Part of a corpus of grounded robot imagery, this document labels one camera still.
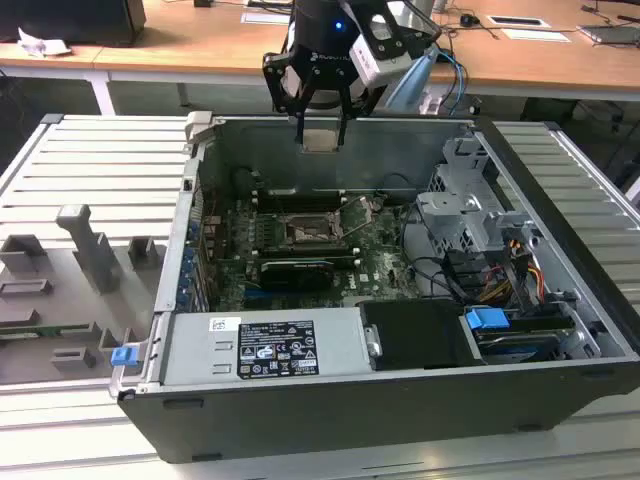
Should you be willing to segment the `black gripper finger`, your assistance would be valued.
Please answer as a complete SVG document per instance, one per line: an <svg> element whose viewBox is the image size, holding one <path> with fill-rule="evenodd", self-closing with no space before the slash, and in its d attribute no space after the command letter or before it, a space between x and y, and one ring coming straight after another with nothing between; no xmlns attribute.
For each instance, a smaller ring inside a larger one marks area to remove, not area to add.
<svg viewBox="0 0 640 480"><path fill-rule="evenodd" d="M345 141L348 121L360 116L368 116L374 110L376 106L376 89L365 88L362 94L353 101L346 73L341 69L337 69L336 74L337 92L341 107L337 146L342 147Z"/></svg>
<svg viewBox="0 0 640 480"><path fill-rule="evenodd" d="M294 95L290 94L283 84L287 68L296 73L300 80ZM267 53L263 57L262 71L274 109L296 119L295 142L302 145L305 113L317 90L319 68L312 66L299 52Z"/></svg>

